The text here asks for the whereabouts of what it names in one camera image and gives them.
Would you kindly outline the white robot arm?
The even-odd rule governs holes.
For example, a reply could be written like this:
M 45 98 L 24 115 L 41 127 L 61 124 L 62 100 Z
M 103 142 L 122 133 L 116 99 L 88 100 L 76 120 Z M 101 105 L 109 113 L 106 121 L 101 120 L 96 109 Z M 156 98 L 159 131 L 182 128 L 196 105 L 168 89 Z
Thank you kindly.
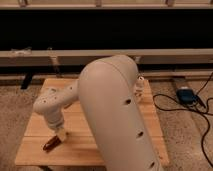
M 79 101 L 107 171 L 164 171 L 135 95 L 140 84 L 133 59 L 101 58 L 87 64 L 67 87 L 47 89 L 33 110 L 62 133 L 62 108 Z

